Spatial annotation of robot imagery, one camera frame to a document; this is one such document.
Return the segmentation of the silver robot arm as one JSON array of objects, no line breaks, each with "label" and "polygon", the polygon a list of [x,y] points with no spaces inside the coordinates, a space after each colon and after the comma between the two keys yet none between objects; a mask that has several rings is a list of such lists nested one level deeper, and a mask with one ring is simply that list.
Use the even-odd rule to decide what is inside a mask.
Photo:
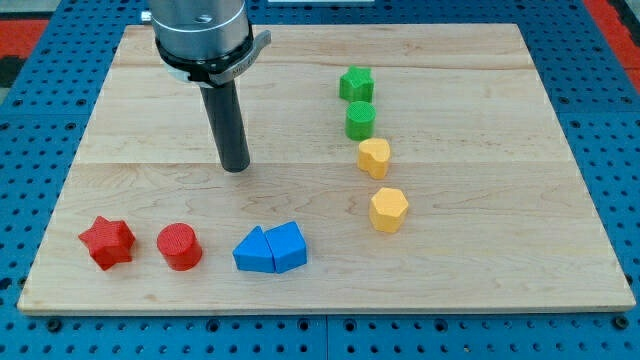
[{"label": "silver robot arm", "polygon": [[271,43],[253,33],[244,0],[149,0],[155,45],[182,82],[221,87],[233,82]]}]

